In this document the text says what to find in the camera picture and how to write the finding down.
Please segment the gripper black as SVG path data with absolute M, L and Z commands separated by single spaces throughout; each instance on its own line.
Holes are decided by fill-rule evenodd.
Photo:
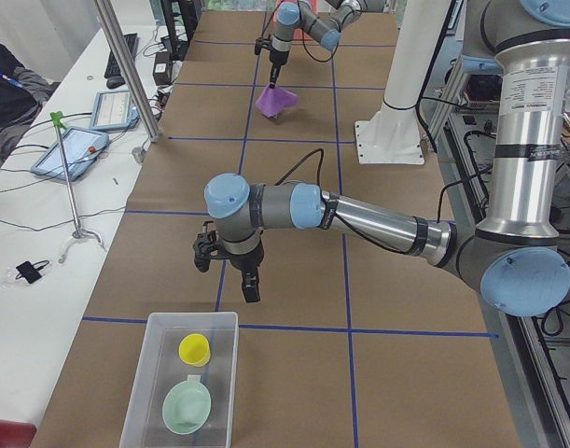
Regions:
M 281 67 L 285 65 L 288 61 L 289 50 L 278 50 L 274 47 L 271 47 L 270 50 L 270 61 L 272 63 L 271 71 L 270 71 L 270 80 L 268 87 L 275 88 L 278 77 L 280 75 Z
M 258 268 L 264 259 L 261 242 L 254 247 L 248 243 L 226 243 L 231 265 L 242 273 L 242 293 L 247 303 L 260 302 Z

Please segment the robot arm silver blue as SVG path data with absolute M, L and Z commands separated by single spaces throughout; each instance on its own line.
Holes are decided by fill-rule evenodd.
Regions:
M 256 39 L 254 53 L 258 56 L 266 50 L 271 63 L 269 82 L 256 101 L 256 108 L 264 117 L 274 119 L 298 104 L 295 93 L 277 85 L 280 71 L 288 61 L 296 32 L 308 36 L 328 51 L 330 56 L 334 56 L 345 27 L 359 19 L 363 13 L 383 13 L 387 10 L 385 1 L 331 1 L 329 4 L 334 7 L 334 12 L 322 19 L 306 1 L 283 1 L 272 12 L 272 34 Z M 324 200 L 318 183 L 286 183 L 287 177 L 284 175 L 274 188 L 264 184 L 248 186 L 243 180 L 237 183 L 239 191 L 246 194 L 242 209 L 250 213 L 252 228 L 246 242 L 251 248 L 241 255 L 232 256 L 230 262 L 242 274 L 243 297 L 248 303 L 260 301 L 258 268 L 264 257 L 260 234 L 265 228 L 263 213 L 268 210 L 265 200 L 271 196 L 284 198 L 283 203 L 287 208 L 279 208 L 277 216 L 282 217 L 288 227 L 318 227 L 328 217 L 324 212 L 328 202 Z
M 197 237 L 198 270 L 228 260 L 241 272 L 244 298 L 257 302 L 264 230 L 334 228 L 424 258 L 508 315 L 536 316 L 559 305 L 570 289 L 570 269 L 557 251 L 549 214 L 570 74 L 570 1 L 474 1 L 465 46 L 493 57 L 503 70 L 489 206 L 473 230 L 312 184 L 251 185 L 227 173 L 204 190 L 215 228 Z

